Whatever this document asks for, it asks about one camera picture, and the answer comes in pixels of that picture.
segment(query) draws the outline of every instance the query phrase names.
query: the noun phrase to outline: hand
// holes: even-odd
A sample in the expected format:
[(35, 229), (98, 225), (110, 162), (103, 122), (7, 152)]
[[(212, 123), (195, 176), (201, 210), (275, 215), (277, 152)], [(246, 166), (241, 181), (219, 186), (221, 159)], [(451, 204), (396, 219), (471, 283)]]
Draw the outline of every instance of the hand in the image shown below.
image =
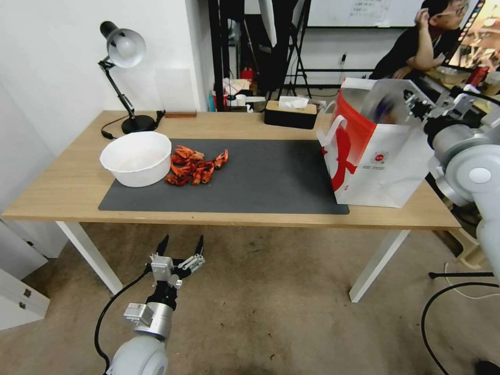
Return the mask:
[(403, 68), (396, 70), (396, 72), (392, 75), (394, 79), (404, 79), (413, 69), (408, 65), (405, 65)]
[(436, 68), (438, 66), (441, 66), (445, 58), (446, 57), (443, 54), (439, 54), (439, 56), (434, 59), (434, 67)]
[(419, 30), (427, 29), (429, 27), (429, 9), (423, 8), (417, 12), (415, 23)]

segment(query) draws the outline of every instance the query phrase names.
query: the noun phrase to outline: tissue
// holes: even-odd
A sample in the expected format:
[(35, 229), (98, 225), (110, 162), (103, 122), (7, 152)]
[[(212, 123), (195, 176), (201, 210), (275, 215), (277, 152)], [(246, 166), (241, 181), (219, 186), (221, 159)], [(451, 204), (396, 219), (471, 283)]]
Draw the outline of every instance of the tissue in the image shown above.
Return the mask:
[(309, 103), (308, 98), (296, 97), (296, 96), (281, 96), (278, 107), (280, 108), (291, 108), (291, 109), (302, 109)]

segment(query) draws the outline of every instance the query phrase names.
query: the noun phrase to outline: white table leg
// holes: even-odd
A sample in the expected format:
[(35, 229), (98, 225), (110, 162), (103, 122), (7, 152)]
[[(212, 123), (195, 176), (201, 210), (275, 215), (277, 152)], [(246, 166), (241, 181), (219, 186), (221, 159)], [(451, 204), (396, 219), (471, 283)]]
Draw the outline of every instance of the white table leg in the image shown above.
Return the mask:
[(385, 236), (379, 249), (349, 291), (353, 303), (359, 302), (409, 233), (409, 230), (392, 230)]
[(95, 273), (101, 278), (113, 294), (117, 294), (123, 284), (103, 258), (92, 240), (77, 222), (56, 221), (71, 243), (77, 248)]

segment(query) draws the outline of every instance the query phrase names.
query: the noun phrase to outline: lamp cord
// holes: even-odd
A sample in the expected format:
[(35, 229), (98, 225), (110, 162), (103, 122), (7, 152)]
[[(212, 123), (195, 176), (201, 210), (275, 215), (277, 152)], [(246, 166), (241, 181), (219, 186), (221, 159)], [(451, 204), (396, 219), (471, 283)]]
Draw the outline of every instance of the lamp cord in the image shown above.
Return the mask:
[(116, 119), (114, 121), (108, 122), (107, 124), (104, 124), (103, 127), (101, 128), (101, 134), (103, 135), (103, 137), (108, 138), (110, 140), (116, 139), (115, 136), (113, 136), (111, 133), (105, 131), (104, 128), (107, 127), (108, 125), (114, 124), (115, 122), (123, 120), (124, 118), (127, 118), (128, 116), (129, 115), (126, 115), (126, 116), (120, 117), (119, 119)]

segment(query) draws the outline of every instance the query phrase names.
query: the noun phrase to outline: whiteboard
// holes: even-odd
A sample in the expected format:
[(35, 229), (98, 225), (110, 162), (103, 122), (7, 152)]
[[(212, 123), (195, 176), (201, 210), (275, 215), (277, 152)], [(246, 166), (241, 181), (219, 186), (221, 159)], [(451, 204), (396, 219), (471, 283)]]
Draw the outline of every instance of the whiteboard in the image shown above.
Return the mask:
[[(311, 0), (309, 27), (411, 27), (423, 0)], [(471, 0), (467, 21), (478, 0)]]

